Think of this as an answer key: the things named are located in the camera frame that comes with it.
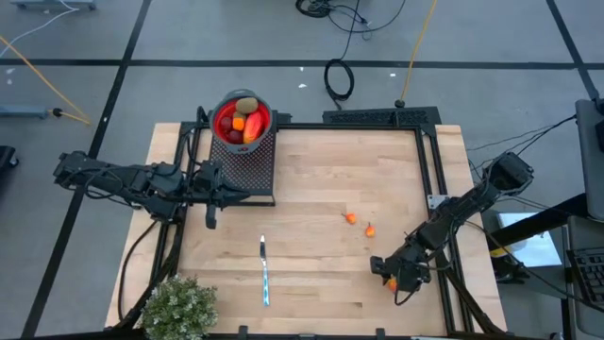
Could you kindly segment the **grey stand base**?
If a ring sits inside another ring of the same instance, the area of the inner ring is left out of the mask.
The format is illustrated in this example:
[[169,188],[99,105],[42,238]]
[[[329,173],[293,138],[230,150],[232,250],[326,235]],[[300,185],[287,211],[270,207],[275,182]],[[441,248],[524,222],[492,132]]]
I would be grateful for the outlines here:
[[52,7],[63,7],[72,9],[96,10],[95,0],[9,0],[9,2],[18,9],[28,9],[31,7],[42,7],[50,9]]
[[0,117],[46,119],[48,110],[44,106],[0,104]]

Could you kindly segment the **black perforated block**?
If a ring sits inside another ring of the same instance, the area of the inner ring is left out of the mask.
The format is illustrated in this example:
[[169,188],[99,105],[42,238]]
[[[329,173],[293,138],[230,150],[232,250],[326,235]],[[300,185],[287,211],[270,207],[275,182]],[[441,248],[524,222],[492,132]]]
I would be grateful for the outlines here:
[[371,110],[326,110],[326,124],[359,124],[382,126],[440,125],[440,113],[436,107],[389,108]]

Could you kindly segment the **black perforated metal shelf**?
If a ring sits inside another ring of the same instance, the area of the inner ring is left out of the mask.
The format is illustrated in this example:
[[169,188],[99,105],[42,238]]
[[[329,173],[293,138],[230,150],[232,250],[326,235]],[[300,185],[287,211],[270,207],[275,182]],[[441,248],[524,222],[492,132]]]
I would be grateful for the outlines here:
[[259,146],[246,154],[234,154],[216,137],[211,140],[212,161],[222,164],[226,180],[247,191],[250,196],[235,206],[274,207],[275,159],[277,134],[269,131]]

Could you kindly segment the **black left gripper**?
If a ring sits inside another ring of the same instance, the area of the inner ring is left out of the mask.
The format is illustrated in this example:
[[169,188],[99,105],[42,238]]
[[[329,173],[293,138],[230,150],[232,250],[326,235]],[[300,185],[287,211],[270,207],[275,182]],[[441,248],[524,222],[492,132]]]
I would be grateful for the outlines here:
[[250,192],[239,187],[224,187],[229,192],[223,194],[222,165],[214,161],[202,161],[193,176],[193,203],[206,206],[206,227],[217,227],[216,212],[222,211],[225,204],[236,204],[250,197]]

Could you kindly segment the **black caster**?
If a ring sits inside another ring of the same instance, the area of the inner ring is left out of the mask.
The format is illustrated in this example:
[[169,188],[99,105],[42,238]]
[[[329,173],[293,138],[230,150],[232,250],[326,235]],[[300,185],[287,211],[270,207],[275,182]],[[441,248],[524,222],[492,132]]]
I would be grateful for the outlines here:
[[19,164],[15,152],[12,146],[0,145],[0,171],[14,168]]

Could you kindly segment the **green potted plant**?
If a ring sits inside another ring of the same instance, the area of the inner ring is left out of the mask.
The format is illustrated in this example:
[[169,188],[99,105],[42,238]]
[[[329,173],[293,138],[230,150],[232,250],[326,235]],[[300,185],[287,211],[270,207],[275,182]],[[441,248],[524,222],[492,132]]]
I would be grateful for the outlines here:
[[153,289],[141,327],[149,340],[204,340],[217,325],[217,288],[176,275]]

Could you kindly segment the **wooden table with black edge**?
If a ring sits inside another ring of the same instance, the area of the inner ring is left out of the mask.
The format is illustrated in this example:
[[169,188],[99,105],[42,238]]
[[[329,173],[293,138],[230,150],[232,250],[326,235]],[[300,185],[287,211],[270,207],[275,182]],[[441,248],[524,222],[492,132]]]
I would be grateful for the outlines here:
[[[191,207],[177,227],[131,219],[106,322],[115,325],[156,273],[175,236],[177,272],[218,290],[215,336],[294,340],[361,336],[444,336],[479,332],[441,273],[402,305],[369,269],[428,215],[427,195],[459,196],[471,173],[461,130],[345,124],[283,124],[277,133],[276,205],[232,207],[205,227]],[[347,223],[344,213],[357,222]],[[373,238],[365,236],[371,223]],[[270,306],[262,302],[260,236],[265,235]]]

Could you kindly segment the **white sheet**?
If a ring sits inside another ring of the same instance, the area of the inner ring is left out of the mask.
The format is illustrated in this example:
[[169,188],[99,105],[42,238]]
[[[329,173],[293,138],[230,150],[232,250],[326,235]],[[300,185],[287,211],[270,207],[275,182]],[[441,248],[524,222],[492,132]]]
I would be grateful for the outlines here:
[[[532,217],[534,212],[497,212],[497,224],[502,229]],[[548,231],[531,236],[528,239],[510,244],[504,250],[493,250],[491,255],[500,258],[511,253],[526,267],[560,266],[562,260]]]

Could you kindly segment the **red mango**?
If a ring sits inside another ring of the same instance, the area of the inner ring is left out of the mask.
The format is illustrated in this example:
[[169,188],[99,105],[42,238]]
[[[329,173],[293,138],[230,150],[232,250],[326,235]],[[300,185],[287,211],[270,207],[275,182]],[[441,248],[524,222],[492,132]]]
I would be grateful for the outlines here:
[[262,134],[264,129],[263,116],[260,111],[250,113],[245,121],[243,129],[243,142],[251,144],[256,141]]

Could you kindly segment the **red collapsible colander grey rim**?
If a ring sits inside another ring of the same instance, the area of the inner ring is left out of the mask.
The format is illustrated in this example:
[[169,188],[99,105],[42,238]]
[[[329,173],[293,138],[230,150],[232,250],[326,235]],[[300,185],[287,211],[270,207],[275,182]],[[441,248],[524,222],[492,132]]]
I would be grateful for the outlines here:
[[[228,132],[223,132],[220,127],[220,120],[226,116],[232,118],[233,113],[236,112],[235,103],[239,98],[242,97],[256,97],[258,99],[259,107],[256,111],[260,111],[262,113],[264,129],[261,136],[251,144],[231,144],[227,140]],[[254,92],[247,89],[240,89],[227,93],[224,99],[216,106],[210,115],[210,129],[213,135],[222,144],[224,144],[230,152],[234,154],[246,154],[254,151],[259,146],[266,134],[273,130],[274,122],[275,119],[273,118],[273,113],[270,110],[269,105]]]

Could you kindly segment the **blue-handled table knife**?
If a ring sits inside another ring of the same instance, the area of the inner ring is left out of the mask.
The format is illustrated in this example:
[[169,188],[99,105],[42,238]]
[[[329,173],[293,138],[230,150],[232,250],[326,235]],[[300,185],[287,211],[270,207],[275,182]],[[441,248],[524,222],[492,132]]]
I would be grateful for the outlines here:
[[263,306],[270,306],[268,263],[266,257],[265,235],[260,236],[260,261],[262,264],[262,302]]

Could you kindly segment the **black keyboard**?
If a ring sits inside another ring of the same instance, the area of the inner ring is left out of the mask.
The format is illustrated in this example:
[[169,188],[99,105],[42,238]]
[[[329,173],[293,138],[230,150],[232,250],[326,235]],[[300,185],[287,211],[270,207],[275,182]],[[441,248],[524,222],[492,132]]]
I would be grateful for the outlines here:
[[567,257],[582,296],[604,306],[604,246],[571,249]]

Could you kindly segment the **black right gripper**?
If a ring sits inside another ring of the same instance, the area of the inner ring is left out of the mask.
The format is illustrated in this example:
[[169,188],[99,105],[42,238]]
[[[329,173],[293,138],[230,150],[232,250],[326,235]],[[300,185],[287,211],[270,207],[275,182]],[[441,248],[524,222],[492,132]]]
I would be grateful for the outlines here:
[[395,281],[395,290],[413,292],[423,283],[429,282],[429,270],[423,266],[426,255],[413,246],[401,246],[391,256],[383,259],[370,257],[372,274],[382,278],[382,284]]

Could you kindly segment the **grey cabinet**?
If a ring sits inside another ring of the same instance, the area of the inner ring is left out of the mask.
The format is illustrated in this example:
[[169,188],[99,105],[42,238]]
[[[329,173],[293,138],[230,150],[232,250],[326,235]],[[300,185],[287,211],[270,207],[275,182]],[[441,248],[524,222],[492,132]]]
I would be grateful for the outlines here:
[[595,219],[604,220],[604,114],[591,100],[575,103],[580,156],[587,209]]

